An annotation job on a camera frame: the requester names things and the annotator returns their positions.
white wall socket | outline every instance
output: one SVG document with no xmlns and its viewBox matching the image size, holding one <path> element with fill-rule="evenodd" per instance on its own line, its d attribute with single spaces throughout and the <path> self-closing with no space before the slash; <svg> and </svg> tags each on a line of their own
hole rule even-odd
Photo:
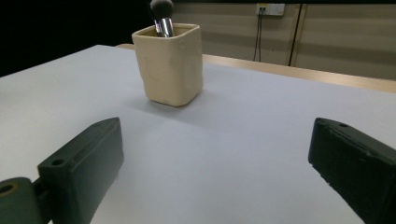
<svg viewBox="0 0 396 224">
<path fill-rule="evenodd" d="M 256 6 L 256 15 L 260 14 L 260 8 L 264 8 L 262 15 L 267 16 L 283 16 L 285 11 L 285 4 L 268 4 L 258 3 Z"/>
</svg>

white table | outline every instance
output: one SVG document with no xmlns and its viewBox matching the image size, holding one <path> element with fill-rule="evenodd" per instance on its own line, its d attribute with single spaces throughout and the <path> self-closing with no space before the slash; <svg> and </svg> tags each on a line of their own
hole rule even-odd
<svg viewBox="0 0 396 224">
<path fill-rule="evenodd" d="M 212 63 L 204 79 L 189 105 L 159 105 L 134 51 L 104 46 L 2 77 L 0 179 L 35 180 L 75 135 L 120 117 L 125 162 L 92 224 L 362 223 L 307 161 L 314 119 L 396 148 L 395 93 Z"/>
</svg>

wall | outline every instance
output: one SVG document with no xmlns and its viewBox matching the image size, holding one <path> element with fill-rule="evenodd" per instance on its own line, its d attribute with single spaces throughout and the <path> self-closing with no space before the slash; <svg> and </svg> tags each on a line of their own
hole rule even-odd
<svg viewBox="0 0 396 224">
<path fill-rule="evenodd" d="M 263 62 L 396 79 L 396 5 L 304 5 L 300 18 L 299 7 L 263 18 Z M 252 60 L 255 11 L 255 4 L 175 4 L 173 20 L 202 27 L 204 53 Z"/>
</svg>

black brush bristles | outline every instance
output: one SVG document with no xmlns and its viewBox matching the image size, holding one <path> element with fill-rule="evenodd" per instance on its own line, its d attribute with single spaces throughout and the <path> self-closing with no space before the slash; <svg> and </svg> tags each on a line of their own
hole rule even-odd
<svg viewBox="0 0 396 224">
<path fill-rule="evenodd" d="M 152 0 L 150 6 L 157 20 L 172 18 L 174 5 L 171 0 Z"/>
</svg>

square pen holder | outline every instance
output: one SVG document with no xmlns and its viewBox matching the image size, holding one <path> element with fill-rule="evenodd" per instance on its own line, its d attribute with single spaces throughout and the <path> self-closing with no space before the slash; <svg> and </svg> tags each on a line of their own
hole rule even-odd
<svg viewBox="0 0 396 224">
<path fill-rule="evenodd" d="M 174 36 L 158 37 L 154 26 L 132 34 L 147 97 L 155 102 L 188 104 L 204 85 L 201 29 L 174 23 Z"/>
</svg>

